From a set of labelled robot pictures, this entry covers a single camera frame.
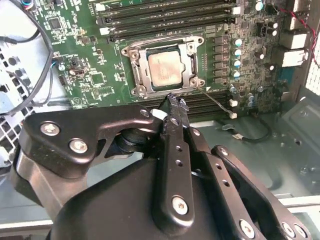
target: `mounting hole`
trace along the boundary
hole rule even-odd
[[[13,57],[10,57],[8,59],[8,62],[9,62],[10,65],[13,65],[13,66],[17,64],[17,61]]]
[[[217,169],[222,170],[222,167],[218,163],[216,163],[215,166]]]
[[[300,141],[298,139],[294,139],[294,143],[297,144],[298,146],[302,145],[302,141]]]
[[[178,151],[178,152],[182,152],[182,149],[180,146],[175,146],[175,149]]]
[[[184,164],[182,163],[182,161],[181,160],[175,160],[175,164],[177,165],[177,166],[179,166],[179,167],[182,167]]]
[[[230,187],[230,184],[228,183],[227,180],[222,180],[222,182],[223,182],[223,184],[224,184],[225,186]]]
[[[171,117],[171,122],[174,124],[174,125],[176,125],[176,126],[179,126],[179,122],[178,122],[178,120],[177,119],[175,119],[175,118],[173,118],[173,117]]]

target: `cable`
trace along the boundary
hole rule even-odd
[[[279,8],[279,11],[282,13],[290,14],[293,18],[296,18],[299,20],[299,22],[304,26],[304,28],[309,29],[312,32],[312,47],[310,48],[311,54],[312,54],[312,60],[314,61],[315,65],[320,69],[320,64],[317,62],[315,51],[316,51],[316,45],[317,45],[317,39],[318,35],[316,33],[316,30],[314,30],[312,27],[310,27],[303,19],[298,17],[293,11],[288,11],[283,8]]]
[[[265,135],[263,135],[260,138],[256,138],[256,139],[252,139],[252,138],[248,138],[243,136],[242,134],[240,134],[239,132],[237,132],[234,128],[229,128],[227,131],[229,133],[232,134],[232,137],[234,137],[237,140],[241,140],[244,142],[248,142],[248,143],[252,143],[252,144],[257,144],[257,143],[261,143],[264,142],[266,140],[268,140],[269,137],[271,137],[272,135],[272,129],[271,127],[268,125],[268,123],[266,123],[262,118],[260,118],[257,114],[252,115],[254,118],[258,119],[259,122],[266,128],[267,132]]]
[[[32,107],[43,107],[44,105],[46,105],[50,99],[51,99],[51,95],[52,95],[52,87],[53,87],[53,82],[54,82],[54,75],[53,75],[53,66],[56,64],[56,62],[53,62],[51,64],[51,68],[50,68],[50,85],[49,85],[49,92],[48,92],[48,95],[45,99],[44,102],[34,102],[33,100],[31,101],[31,106]],[[10,71],[6,71],[8,74],[14,76],[18,81],[19,83],[25,88],[25,90],[27,91],[28,95],[30,95],[30,89],[28,87],[28,85],[25,83],[25,81],[23,81],[21,79],[21,77],[19,77],[17,74],[13,73],[13,72],[10,72]]]
[[[14,107],[12,110],[10,110],[9,112],[5,113],[5,115],[10,115],[13,116],[14,114],[16,114],[17,112],[21,111],[22,109],[24,109],[25,107],[27,107],[31,101],[35,98],[35,96],[37,95],[37,93],[40,91],[40,89],[42,88],[45,80],[46,80],[46,76],[50,70],[51,64],[52,64],[52,58],[54,55],[54,50],[53,47],[51,45],[51,41],[48,37],[48,35],[46,34],[45,30],[42,28],[42,26],[37,22],[36,19],[33,18],[32,14],[25,11],[23,9],[23,7],[16,1],[16,0],[10,0],[10,2],[12,2],[17,8],[19,8],[20,10],[22,10],[26,16],[33,22],[33,24],[38,28],[39,32],[41,33],[41,36],[44,40],[44,43],[49,51],[48,57],[45,61],[43,70],[39,76],[38,81],[36,82],[36,84],[34,85],[33,90],[31,91],[30,95],[28,95],[28,97],[22,102],[20,103],[18,106]]]
[[[32,40],[36,39],[36,37],[38,37],[39,34],[40,34],[40,31],[37,29],[31,37],[24,39],[24,40],[16,40],[16,39],[13,39],[8,36],[0,36],[0,41],[5,42],[5,43],[9,43],[9,44],[24,44],[24,43],[28,43],[28,42],[31,42]]]
[[[44,100],[44,102],[33,102],[33,104],[32,104],[33,107],[43,107],[44,105],[49,103],[49,101],[51,99],[51,95],[52,95],[52,86],[54,83],[53,66],[55,64],[56,64],[56,62],[53,62],[50,67],[50,86],[49,86],[49,92],[48,92],[46,99]]]
[[[202,89],[200,89],[199,87],[197,87],[198,91],[203,93],[204,95],[206,95],[209,99],[211,99],[212,101],[214,101],[219,108],[221,108],[223,111],[225,111],[226,113],[232,115],[234,114],[232,111],[226,109],[220,102],[218,102],[217,100],[215,100],[213,97],[211,97],[208,93],[206,93],[205,91],[203,91]]]

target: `capacitor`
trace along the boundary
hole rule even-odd
[[[242,52],[240,49],[235,49],[232,51],[232,54],[235,55],[236,57],[240,57]]]
[[[265,58],[265,55],[262,52],[256,52],[254,55],[260,60]]]
[[[230,91],[231,93],[235,93],[235,92],[237,91],[237,89],[235,88],[235,86],[233,86],[232,84],[230,84],[230,86],[229,86],[229,91]]]
[[[257,91],[258,91],[259,93],[262,93],[262,92],[264,91],[264,87],[263,87],[263,86],[259,86],[259,87],[257,88]]]
[[[233,44],[239,48],[242,45],[242,40],[240,38],[236,38],[233,40]]]
[[[240,77],[240,72],[238,72],[237,70],[233,70],[231,72],[231,76],[234,78],[239,78]]]
[[[261,11],[263,8],[264,8],[264,4],[262,3],[262,1],[259,1],[255,4],[255,10]]]
[[[241,62],[238,59],[232,61],[232,65],[236,68],[240,68]]]
[[[246,97],[248,98],[249,102],[253,102],[255,100],[255,96],[252,93],[249,93]]]
[[[268,22],[268,26],[272,29],[276,29],[277,27],[279,27],[279,24],[277,22],[270,21]]]
[[[66,70],[66,67],[63,64],[59,64],[58,69],[59,69],[59,71],[63,72],[64,70]]]
[[[276,36],[278,34],[278,31],[274,29],[268,29],[266,33],[272,36]]]

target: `black cable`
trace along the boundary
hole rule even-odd
[[[54,50],[53,47],[51,45],[51,41],[48,37],[48,35],[46,34],[46,31],[42,28],[42,26],[37,22],[37,20],[33,17],[33,15],[27,11],[24,10],[24,8],[21,6],[21,4],[19,2],[17,2],[16,0],[10,0],[10,2],[12,2],[17,8],[19,8],[21,11],[24,12],[24,14],[26,14],[26,16],[33,22],[33,24],[38,28],[39,32],[41,33],[41,36],[43,38],[43,41],[49,51],[48,57],[45,61],[43,70],[39,76],[38,81],[36,82],[33,90],[31,91],[30,95],[28,95],[28,97],[22,102],[20,103],[18,106],[14,107],[12,110],[10,110],[7,113],[4,113],[4,115],[10,115],[13,116],[14,114],[16,114],[17,112],[21,111],[22,109],[24,109],[25,107],[27,107],[31,101],[35,98],[35,96],[37,95],[37,93],[40,91],[40,89],[42,88],[47,74],[50,70],[51,67],[51,62],[52,62],[52,58],[54,55]]]
[[[14,76],[19,83],[25,88],[25,90],[27,91],[28,95],[30,95],[30,89],[28,87],[28,85],[25,83],[25,81],[22,80],[21,77],[19,77],[17,74],[15,74],[14,72],[10,72],[10,71],[6,71],[8,74]],[[50,69],[50,85],[49,85],[49,92],[48,95],[45,99],[45,101],[43,102],[34,102],[33,100],[31,101],[31,106],[32,107],[43,107],[44,105],[46,105],[47,103],[49,103],[50,99],[51,99],[51,95],[52,95],[52,87],[53,87],[53,83],[54,83],[54,75],[53,75],[53,69]]]
[[[265,135],[263,135],[262,137],[259,137],[259,138],[256,138],[256,139],[252,139],[252,138],[248,138],[248,137],[245,137],[245,136],[242,136],[242,134],[240,134],[238,131],[236,131],[235,129],[233,128],[230,128],[228,129],[227,131],[229,133],[231,133],[233,136],[236,136],[236,135],[240,135],[239,137],[235,137],[236,139],[239,139],[239,140],[242,140],[242,141],[245,141],[245,142],[248,142],[248,143],[253,143],[253,144],[257,144],[257,143],[261,143],[261,142],[264,142],[266,140],[268,140],[268,138],[272,135],[272,129],[271,127],[268,125],[268,123],[266,123],[261,117],[259,117],[258,115],[257,116],[254,116],[255,119],[258,119],[259,122],[266,128],[267,132]],[[224,123],[222,120],[220,121],[217,121],[219,124],[222,124],[222,125],[226,125],[226,123]]]
[[[9,44],[24,44],[24,43],[28,43],[28,42],[31,42],[32,40],[36,39],[36,37],[38,37],[39,34],[40,34],[40,31],[39,31],[39,29],[37,29],[31,37],[24,39],[24,40],[16,40],[16,39],[13,39],[8,36],[0,36],[0,41],[6,42]]]
[[[50,102],[51,95],[52,95],[53,83],[54,83],[54,73],[53,73],[53,69],[50,68],[50,86],[49,86],[48,95],[47,95],[46,99],[43,102],[33,102],[32,103],[33,107],[43,107],[44,105],[46,105],[47,103]]]

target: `black wire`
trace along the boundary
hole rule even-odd
[[[54,74],[53,74],[53,69],[51,68],[50,69],[50,86],[49,86],[48,95],[43,102],[33,102],[33,104],[32,104],[33,107],[43,107],[44,105],[46,105],[47,103],[50,102],[51,95],[52,95],[53,83],[54,83]]]
[[[257,144],[257,143],[261,143],[264,142],[266,140],[268,140],[268,138],[272,135],[272,129],[271,127],[268,125],[267,122],[265,122],[261,117],[259,117],[258,115],[256,117],[254,117],[255,119],[258,119],[259,122],[266,128],[267,132],[265,135],[263,135],[262,137],[256,138],[256,139],[252,139],[252,138],[248,138],[248,137],[243,137],[240,140],[248,142],[248,143],[253,143],[253,144]],[[226,125],[225,122],[223,122],[222,120],[218,120],[217,121],[219,124],[221,125]],[[238,131],[236,131],[235,129],[231,128],[227,130],[229,133],[231,133],[232,135],[237,135],[239,134]]]
[[[35,98],[35,96],[37,95],[37,93],[40,91],[40,89],[42,88],[47,74],[50,70],[51,67],[51,62],[52,62],[52,58],[54,55],[54,50],[51,44],[51,41],[46,33],[46,31],[41,27],[41,25],[37,22],[37,20],[33,17],[33,15],[27,11],[24,10],[23,6],[21,6],[21,4],[19,2],[17,2],[16,0],[10,0],[10,2],[12,2],[17,8],[19,8],[21,11],[24,12],[24,14],[26,14],[26,16],[33,22],[33,24],[38,28],[39,32],[42,35],[43,41],[49,51],[48,57],[45,61],[43,70],[39,76],[38,81],[36,82],[33,90],[31,91],[30,95],[28,95],[28,97],[22,102],[20,103],[18,106],[14,107],[12,110],[10,110],[7,113],[4,113],[3,115],[9,115],[9,116],[13,116],[14,114],[16,114],[17,112],[21,111],[22,109],[24,109],[25,107],[27,107],[31,101]]]
[[[254,144],[257,144],[257,143],[261,143],[261,142],[264,142],[266,140],[268,140],[268,138],[272,135],[272,129],[271,127],[268,125],[268,123],[266,123],[261,117],[257,116],[256,119],[259,120],[259,122],[266,128],[267,132],[265,135],[263,135],[262,137],[260,138],[257,138],[257,139],[251,139],[251,138],[247,138],[247,137],[243,137],[241,140],[242,141],[245,141],[245,142],[248,142],[248,143],[254,143]]]
[[[40,31],[39,31],[39,29],[37,29],[35,31],[35,33],[31,37],[29,37],[27,39],[24,39],[24,40],[16,40],[16,39],[13,39],[13,38],[8,37],[8,36],[0,36],[0,41],[6,42],[6,43],[9,43],[9,44],[24,44],[24,43],[31,42],[36,37],[38,37],[39,34],[40,34]]]

